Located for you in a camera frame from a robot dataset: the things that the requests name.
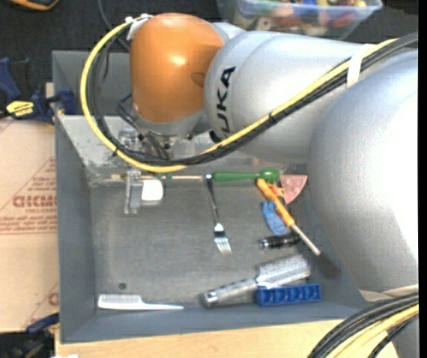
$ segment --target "white plastic piece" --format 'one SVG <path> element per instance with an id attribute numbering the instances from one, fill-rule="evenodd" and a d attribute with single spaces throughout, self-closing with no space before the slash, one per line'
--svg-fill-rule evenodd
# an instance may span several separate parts
<path id="1" fill-rule="evenodd" d="M 137 19 L 133 19 L 132 17 L 126 17 L 126 22 L 132 22 L 131 28 L 129 29 L 129 33 L 127 34 L 126 39 L 132 40 L 132 37 L 134 37 L 134 34 L 136 33 L 137 29 L 140 28 L 140 26 L 146 22 L 148 19 L 151 19 L 152 15 L 149 15 L 147 13 L 141 14 Z"/>
<path id="2" fill-rule="evenodd" d="M 182 310 L 182 305 L 146 304 L 140 295 L 100 295 L 98 307 L 111 310 Z"/>
<path id="3" fill-rule="evenodd" d="M 158 179 L 144 179 L 142 190 L 143 201 L 159 201 L 163 197 L 163 185 Z"/>
<path id="4" fill-rule="evenodd" d="M 349 59 L 348 75 L 346 76 L 346 88 L 356 84 L 360 79 L 361 62 L 363 61 L 364 54 L 373 45 L 364 44 L 361 46 Z"/>

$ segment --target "white cable tie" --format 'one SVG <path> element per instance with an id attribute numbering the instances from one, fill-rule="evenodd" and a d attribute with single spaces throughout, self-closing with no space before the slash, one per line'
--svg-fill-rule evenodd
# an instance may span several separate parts
<path id="1" fill-rule="evenodd" d="M 131 27 L 129 29 L 129 33 L 126 37 L 127 41 L 132 40 L 132 37 L 134 37 L 134 34 L 136 33 L 137 29 L 139 29 L 139 27 L 146 22 L 146 20 L 152 18 L 152 15 L 149 15 L 147 13 L 143 13 L 141 14 L 139 17 L 137 17 L 136 19 L 133 19 L 131 16 L 128 16 L 125 18 L 126 22 L 131 22 Z"/>
<path id="2" fill-rule="evenodd" d="M 346 76 L 347 89 L 356 84 L 360 79 L 361 62 L 363 62 L 366 51 L 372 47 L 373 45 L 371 44 L 364 44 L 349 59 L 348 75 Z"/>

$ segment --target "black cable bundle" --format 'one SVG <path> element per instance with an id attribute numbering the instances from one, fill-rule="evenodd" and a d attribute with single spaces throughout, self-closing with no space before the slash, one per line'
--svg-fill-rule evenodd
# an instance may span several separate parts
<path id="1" fill-rule="evenodd" d="M 338 324 L 326 334 L 311 351 L 308 358 L 325 358 L 347 339 L 364 331 L 376 322 L 383 321 L 399 312 L 419 304 L 419 293 L 381 301 L 362 310 Z M 375 347 L 369 358 L 375 358 L 391 340 L 419 317 L 417 314 L 388 330 L 388 335 Z"/>

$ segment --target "plastic container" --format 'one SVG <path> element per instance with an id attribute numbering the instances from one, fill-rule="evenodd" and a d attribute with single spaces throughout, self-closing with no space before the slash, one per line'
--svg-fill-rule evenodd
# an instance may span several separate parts
<path id="1" fill-rule="evenodd" d="M 381 0 L 361 0 L 363 6 L 312 5 L 267 0 L 216 0 L 220 16 L 247 31 L 267 30 L 336 40 L 382 8 Z"/>

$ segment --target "screwdriver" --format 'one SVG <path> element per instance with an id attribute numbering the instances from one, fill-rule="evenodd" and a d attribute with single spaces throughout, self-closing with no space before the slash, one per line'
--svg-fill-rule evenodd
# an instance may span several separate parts
<path id="1" fill-rule="evenodd" d="M 303 233 L 302 230 L 296 225 L 295 220 L 290 215 L 288 210 L 282 204 L 282 202 L 277 198 L 272 189 L 268 186 L 267 182 L 263 178 L 258 178 L 255 183 L 257 187 L 262 191 L 265 197 L 276 205 L 276 212 L 280 215 L 281 219 L 284 221 L 285 225 L 289 227 L 292 232 L 296 233 L 302 241 L 308 246 L 308 248 L 313 252 L 313 254 L 317 257 L 319 267 L 322 269 L 323 273 L 328 275 L 329 277 L 337 276 L 339 273 L 338 268 L 333 264 L 330 259 L 315 246 L 312 241 L 307 238 L 307 236 Z"/>

